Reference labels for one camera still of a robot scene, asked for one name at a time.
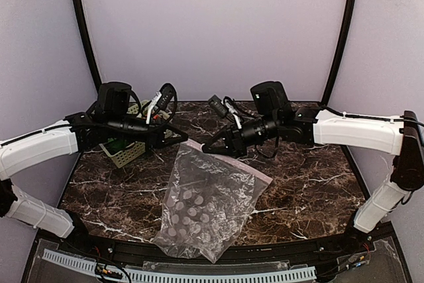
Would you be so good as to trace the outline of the clear zip top bag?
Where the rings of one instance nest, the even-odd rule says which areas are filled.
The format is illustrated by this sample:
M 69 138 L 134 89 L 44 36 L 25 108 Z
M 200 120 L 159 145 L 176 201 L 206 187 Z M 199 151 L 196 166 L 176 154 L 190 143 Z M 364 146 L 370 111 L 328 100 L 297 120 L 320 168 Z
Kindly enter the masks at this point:
M 167 256 L 215 263 L 236 241 L 271 177 L 228 156 L 180 144 L 152 242 Z

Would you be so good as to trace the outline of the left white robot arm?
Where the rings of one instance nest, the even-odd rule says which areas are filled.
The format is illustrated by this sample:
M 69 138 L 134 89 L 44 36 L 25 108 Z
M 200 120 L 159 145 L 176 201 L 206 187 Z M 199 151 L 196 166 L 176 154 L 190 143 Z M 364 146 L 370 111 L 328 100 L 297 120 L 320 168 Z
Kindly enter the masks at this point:
M 171 124 L 172 116 L 159 115 L 168 104 L 178 105 L 176 89 L 164 84 L 138 112 L 128 112 L 130 100 L 140 104 L 131 85 L 101 84 L 97 100 L 85 112 L 14 139 L 1 142 L 1 216 L 16 219 L 63 239 L 86 236 L 88 231 L 73 212 L 58 209 L 36 199 L 14 185 L 18 172 L 47 160 L 83 153 L 111 139 L 142 142 L 146 148 L 161 149 L 188 139 Z

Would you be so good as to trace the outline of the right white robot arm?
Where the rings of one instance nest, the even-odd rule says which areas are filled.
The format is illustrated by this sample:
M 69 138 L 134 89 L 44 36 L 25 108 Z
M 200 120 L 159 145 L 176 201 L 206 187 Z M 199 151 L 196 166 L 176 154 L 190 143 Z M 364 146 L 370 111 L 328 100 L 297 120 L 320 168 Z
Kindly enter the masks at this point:
M 274 139 L 355 146 L 391 154 L 391 175 L 354 214 L 352 226 L 362 233 L 371 232 L 405 196 L 423 187 L 423 125 L 414 112 L 377 117 L 339 112 L 327 106 L 294 109 L 283 84 L 277 81 L 257 84 L 250 92 L 258 116 L 249 121 L 241 121 L 241 111 L 232 99 L 209 99 L 220 117 L 232 115 L 235 122 L 203 144 L 204 153 L 238 158 L 246 156 L 248 147 Z

